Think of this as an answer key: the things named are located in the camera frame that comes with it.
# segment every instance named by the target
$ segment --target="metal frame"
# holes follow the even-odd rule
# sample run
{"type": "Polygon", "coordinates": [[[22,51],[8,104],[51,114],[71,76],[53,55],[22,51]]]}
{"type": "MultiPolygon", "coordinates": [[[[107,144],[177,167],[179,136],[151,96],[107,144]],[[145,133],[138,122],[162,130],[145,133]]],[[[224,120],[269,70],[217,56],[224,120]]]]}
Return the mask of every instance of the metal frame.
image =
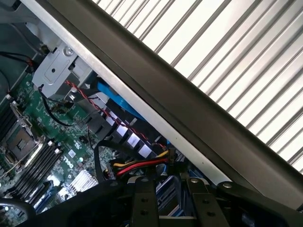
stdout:
{"type": "Polygon", "coordinates": [[[214,183],[300,206],[299,172],[93,2],[22,2],[214,183]]]}

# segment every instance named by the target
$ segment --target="motherboard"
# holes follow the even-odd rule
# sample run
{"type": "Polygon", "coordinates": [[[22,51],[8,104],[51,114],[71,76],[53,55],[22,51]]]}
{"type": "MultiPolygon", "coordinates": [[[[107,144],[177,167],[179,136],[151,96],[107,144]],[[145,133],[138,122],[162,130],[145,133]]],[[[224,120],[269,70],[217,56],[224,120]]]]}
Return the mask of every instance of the motherboard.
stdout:
{"type": "MultiPolygon", "coordinates": [[[[27,74],[10,94],[14,101],[2,108],[9,113],[5,122],[10,123],[6,126],[10,129],[0,138],[0,196],[28,201],[39,213],[97,184],[91,147],[98,139],[85,124],[91,113],[77,103],[48,101],[56,118],[71,126],[55,122],[31,81],[32,75],[27,74]],[[14,119],[15,113],[9,109],[12,105],[22,110],[22,118],[14,119]],[[31,132],[25,131],[22,121],[31,132]],[[29,184],[30,177],[37,180],[29,184]]],[[[112,150],[103,148],[101,166],[105,168],[111,159],[112,150]]],[[[15,226],[24,216],[19,210],[2,208],[0,226],[15,226]]]]}

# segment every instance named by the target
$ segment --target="silver heatsink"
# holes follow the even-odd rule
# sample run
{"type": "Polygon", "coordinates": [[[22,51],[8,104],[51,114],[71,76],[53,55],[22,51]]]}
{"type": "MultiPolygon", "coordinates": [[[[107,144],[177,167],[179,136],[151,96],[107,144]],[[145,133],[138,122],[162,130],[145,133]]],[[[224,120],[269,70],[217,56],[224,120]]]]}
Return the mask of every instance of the silver heatsink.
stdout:
{"type": "Polygon", "coordinates": [[[74,192],[84,192],[97,184],[96,179],[87,170],[82,170],[71,182],[70,188],[74,192]]]}

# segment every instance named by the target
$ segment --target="blue cable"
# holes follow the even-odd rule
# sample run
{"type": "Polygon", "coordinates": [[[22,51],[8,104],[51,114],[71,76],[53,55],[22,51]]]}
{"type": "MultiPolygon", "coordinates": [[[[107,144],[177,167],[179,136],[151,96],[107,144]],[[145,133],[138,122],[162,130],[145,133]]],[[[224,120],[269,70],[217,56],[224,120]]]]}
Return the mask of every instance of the blue cable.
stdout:
{"type": "Polygon", "coordinates": [[[118,94],[114,94],[111,90],[109,85],[105,85],[102,83],[98,83],[97,84],[97,88],[100,92],[104,93],[105,95],[107,95],[109,98],[111,98],[115,103],[117,103],[120,107],[122,107],[123,109],[125,109],[127,112],[131,113],[132,115],[134,115],[137,118],[140,118],[142,120],[145,120],[137,111],[135,111],[135,109],[133,109],[128,102],[125,101],[125,99],[123,99],[120,95],[118,94]]]}

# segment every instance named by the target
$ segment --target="metal slats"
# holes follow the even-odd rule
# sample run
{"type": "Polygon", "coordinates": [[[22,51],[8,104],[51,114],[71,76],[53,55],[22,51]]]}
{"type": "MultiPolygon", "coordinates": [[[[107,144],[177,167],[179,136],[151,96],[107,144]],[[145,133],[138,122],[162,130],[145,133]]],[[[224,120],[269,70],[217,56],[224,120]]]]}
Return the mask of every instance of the metal slats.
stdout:
{"type": "Polygon", "coordinates": [[[122,25],[303,172],[303,1],[124,4],[122,25]]]}

